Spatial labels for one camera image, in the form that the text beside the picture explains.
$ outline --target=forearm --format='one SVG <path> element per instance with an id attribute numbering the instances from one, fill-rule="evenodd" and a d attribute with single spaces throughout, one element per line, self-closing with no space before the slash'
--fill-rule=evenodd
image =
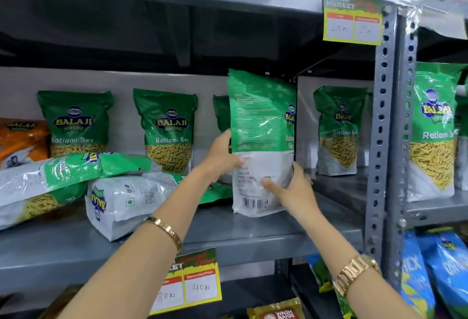
<path id="1" fill-rule="evenodd" d="M 331 275 L 336 278 L 359 253 L 323 215 L 307 219 L 310 221 L 306 221 L 303 227 L 317 246 Z M 400 319 L 420 319 L 400 294 L 373 269 L 366 270 L 354 281 L 346 298 L 360 319 L 393 319 L 396 314 Z"/>
<path id="2" fill-rule="evenodd" d="M 210 177 L 209 171 L 195 168 L 153 214 L 182 240 Z M 175 255 L 176 246 L 166 232 L 153 224 L 141 225 L 91 277 L 60 319 L 146 318 Z"/>

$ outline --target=person's left hand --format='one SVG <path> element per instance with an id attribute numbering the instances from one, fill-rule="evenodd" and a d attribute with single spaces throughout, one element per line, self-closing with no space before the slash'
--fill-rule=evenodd
<path id="1" fill-rule="evenodd" d="M 231 139 L 231 129 L 227 129 L 218 138 L 214 140 L 208 154 L 197 166 L 203 168 L 213 177 L 212 182 L 216 182 L 219 176 L 241 167 L 244 160 L 235 154 L 229 153 L 229 139 Z"/>

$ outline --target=yellow price tag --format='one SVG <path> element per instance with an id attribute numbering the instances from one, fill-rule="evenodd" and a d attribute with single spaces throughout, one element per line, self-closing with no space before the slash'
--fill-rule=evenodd
<path id="1" fill-rule="evenodd" d="M 381 12 L 382 4 L 378 0 L 323 0 L 323 39 L 380 45 Z"/>
<path id="2" fill-rule="evenodd" d="M 222 299 L 216 250 L 210 248 L 175 258 L 150 315 Z"/>

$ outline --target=brown packet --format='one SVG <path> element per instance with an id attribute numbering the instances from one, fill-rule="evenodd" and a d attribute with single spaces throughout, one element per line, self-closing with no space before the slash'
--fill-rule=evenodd
<path id="1" fill-rule="evenodd" d="M 247 315 L 249 319 L 305 319 L 299 298 L 253 309 L 247 308 Z"/>
<path id="2" fill-rule="evenodd" d="M 55 298 L 52 304 L 47 307 L 38 319 L 56 319 L 82 286 L 82 284 L 74 284 L 65 288 L 60 296 Z"/>

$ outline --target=hand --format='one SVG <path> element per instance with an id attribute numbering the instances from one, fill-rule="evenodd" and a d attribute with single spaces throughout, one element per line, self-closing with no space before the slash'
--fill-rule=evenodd
<path id="1" fill-rule="evenodd" d="M 219 176 L 233 170 L 236 167 L 242 167 L 244 160 L 235 154 L 229 153 L 229 140 L 231 139 L 231 129 L 227 129 L 218 138 L 214 140 L 208 154 L 197 166 L 203 168 L 212 177 L 212 182 L 216 182 Z"/>
<path id="2" fill-rule="evenodd" d="M 288 212 L 303 224 L 311 216 L 320 215 L 320 209 L 310 184 L 310 178 L 304 175 L 304 170 L 297 162 L 293 162 L 294 176 L 285 189 L 270 179 L 263 179 L 262 186 L 279 198 L 281 204 Z"/>

